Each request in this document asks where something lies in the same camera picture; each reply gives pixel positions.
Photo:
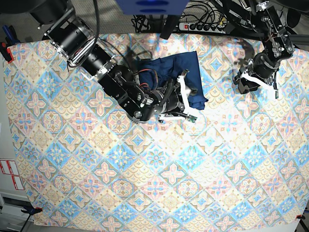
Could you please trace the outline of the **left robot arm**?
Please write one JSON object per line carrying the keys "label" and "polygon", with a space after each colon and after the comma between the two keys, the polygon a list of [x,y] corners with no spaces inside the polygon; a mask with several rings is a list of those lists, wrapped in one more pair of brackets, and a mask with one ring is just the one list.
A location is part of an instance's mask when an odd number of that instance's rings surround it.
{"label": "left robot arm", "polygon": [[238,86],[240,94],[261,87],[267,91],[269,99],[275,100],[279,98],[277,72],[281,61],[289,59],[295,49],[274,6],[255,0],[248,1],[248,5],[251,9],[250,25],[258,33],[264,50],[241,66],[233,82]]}

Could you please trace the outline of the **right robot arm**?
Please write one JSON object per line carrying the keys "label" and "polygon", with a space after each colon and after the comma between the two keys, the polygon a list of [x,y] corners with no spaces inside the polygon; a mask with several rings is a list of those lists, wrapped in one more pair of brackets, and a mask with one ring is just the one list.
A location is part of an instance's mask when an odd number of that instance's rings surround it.
{"label": "right robot arm", "polygon": [[98,43],[99,29],[93,31],[80,17],[70,0],[32,0],[30,14],[41,24],[49,24],[45,36],[51,40],[56,51],[67,61],[67,66],[82,66],[92,79],[102,86],[105,93],[117,100],[127,117],[134,123],[145,123],[157,115],[160,122],[185,119],[194,123],[198,118],[196,109],[190,107],[188,97],[194,89],[185,84],[188,70],[177,79],[169,78],[159,87],[157,71],[154,87],[139,83],[124,65],[115,62],[115,54],[104,41]]}

